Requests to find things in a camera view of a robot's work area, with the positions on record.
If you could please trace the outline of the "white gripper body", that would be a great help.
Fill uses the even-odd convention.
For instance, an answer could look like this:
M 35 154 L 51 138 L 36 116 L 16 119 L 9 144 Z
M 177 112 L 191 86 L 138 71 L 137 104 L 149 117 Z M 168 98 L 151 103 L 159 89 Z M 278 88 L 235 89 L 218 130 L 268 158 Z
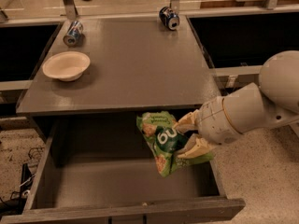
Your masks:
M 226 115 L 224 98 L 216 98 L 204 103 L 199 109 L 196 125 L 198 132 L 207 141 L 214 144 L 231 144 L 242 136 L 231 124 Z

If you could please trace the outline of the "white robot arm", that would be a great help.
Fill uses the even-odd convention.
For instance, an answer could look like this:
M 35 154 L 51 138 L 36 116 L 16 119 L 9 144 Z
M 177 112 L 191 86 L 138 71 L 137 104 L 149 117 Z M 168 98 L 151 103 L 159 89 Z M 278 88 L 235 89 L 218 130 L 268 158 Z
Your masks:
M 216 145 L 233 143 L 258 128 L 276 128 L 299 120 L 299 51 L 280 52 L 269 58 L 259 82 L 218 96 L 186 114 L 175 125 L 179 132 L 193 131 L 181 159 L 207 153 Z

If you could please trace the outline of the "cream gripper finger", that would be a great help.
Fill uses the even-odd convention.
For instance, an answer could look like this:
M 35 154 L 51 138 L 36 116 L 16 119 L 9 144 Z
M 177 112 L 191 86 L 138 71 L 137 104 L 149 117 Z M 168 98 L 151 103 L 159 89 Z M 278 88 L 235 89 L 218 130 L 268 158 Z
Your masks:
M 178 150 L 176 155 L 180 159 L 193 159 L 207 154 L 215 147 L 215 144 L 208 142 L 201 135 L 194 133 L 189 138 L 185 147 Z
M 193 112 L 189 112 L 188 114 L 184 115 L 179 121 L 175 123 L 173 128 L 180 133 L 196 131 L 198 112 L 199 110 L 196 109 Z

